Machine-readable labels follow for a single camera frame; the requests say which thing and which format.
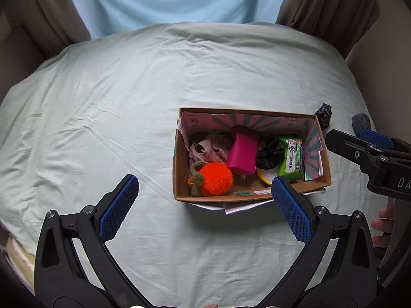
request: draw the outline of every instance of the blue gripper pad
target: blue gripper pad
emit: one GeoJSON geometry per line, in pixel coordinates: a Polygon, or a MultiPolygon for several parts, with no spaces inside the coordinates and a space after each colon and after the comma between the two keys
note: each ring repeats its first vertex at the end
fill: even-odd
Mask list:
{"type": "Polygon", "coordinates": [[[131,176],[100,217],[98,235],[102,242],[112,240],[116,236],[137,195],[138,179],[131,176]]]}
{"type": "Polygon", "coordinates": [[[295,238],[308,243],[315,229],[314,206],[304,196],[297,193],[284,177],[278,176],[271,184],[271,195],[295,238]]]}
{"type": "Polygon", "coordinates": [[[394,149],[394,143],[390,137],[371,130],[367,130],[366,128],[363,128],[360,131],[360,139],[382,149],[394,149]]]}

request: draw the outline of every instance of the yellow cloth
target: yellow cloth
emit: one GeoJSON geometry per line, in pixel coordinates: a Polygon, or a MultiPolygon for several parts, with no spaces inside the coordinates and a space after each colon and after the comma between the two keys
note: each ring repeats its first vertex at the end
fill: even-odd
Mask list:
{"type": "Polygon", "coordinates": [[[21,244],[10,236],[6,243],[6,251],[25,280],[34,288],[34,256],[24,251],[21,244]]]}

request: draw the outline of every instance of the white paper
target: white paper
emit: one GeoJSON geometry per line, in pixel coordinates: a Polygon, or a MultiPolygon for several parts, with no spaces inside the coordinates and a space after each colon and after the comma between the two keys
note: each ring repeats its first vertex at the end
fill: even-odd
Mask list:
{"type": "Polygon", "coordinates": [[[268,193],[271,194],[271,189],[265,189],[265,190],[258,190],[258,191],[253,191],[256,195],[267,195],[268,193]]]}
{"type": "Polygon", "coordinates": [[[318,163],[320,164],[318,166],[318,175],[324,176],[323,162],[321,161],[321,152],[318,152],[318,163]]]}
{"type": "Polygon", "coordinates": [[[226,214],[234,214],[241,211],[247,211],[248,209],[252,209],[254,207],[269,203],[274,199],[257,201],[257,202],[249,202],[249,201],[239,201],[237,203],[224,203],[224,211],[226,214]]]}
{"type": "Polygon", "coordinates": [[[209,211],[221,211],[224,209],[223,205],[221,204],[221,206],[216,206],[215,204],[213,205],[208,205],[208,204],[194,204],[194,203],[190,203],[191,205],[195,205],[198,207],[201,207],[202,209],[208,209],[209,211]]]}

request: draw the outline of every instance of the magenta pouch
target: magenta pouch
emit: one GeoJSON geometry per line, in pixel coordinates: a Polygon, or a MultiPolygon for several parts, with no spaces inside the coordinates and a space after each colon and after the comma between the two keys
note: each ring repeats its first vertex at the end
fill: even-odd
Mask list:
{"type": "Polygon", "coordinates": [[[252,175],[256,171],[258,134],[242,126],[231,129],[233,146],[227,157],[227,167],[237,175],[252,175]]]}

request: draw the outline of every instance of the screw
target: screw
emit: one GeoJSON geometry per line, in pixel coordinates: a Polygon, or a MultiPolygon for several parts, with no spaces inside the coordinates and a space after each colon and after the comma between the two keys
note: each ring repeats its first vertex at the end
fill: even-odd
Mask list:
{"type": "Polygon", "coordinates": [[[93,211],[94,211],[94,206],[93,205],[87,205],[83,208],[83,212],[86,213],[86,214],[90,214],[93,211]]]}
{"type": "Polygon", "coordinates": [[[326,209],[324,206],[317,206],[317,207],[315,208],[315,211],[316,211],[318,214],[325,214],[325,213],[327,213],[327,209],[326,209]]]}
{"type": "Polygon", "coordinates": [[[364,217],[364,213],[362,213],[361,211],[355,211],[354,215],[358,218],[358,219],[362,219],[364,217]]]}
{"type": "Polygon", "coordinates": [[[47,218],[52,218],[54,216],[55,216],[55,210],[54,209],[48,211],[47,214],[46,214],[47,218]]]}

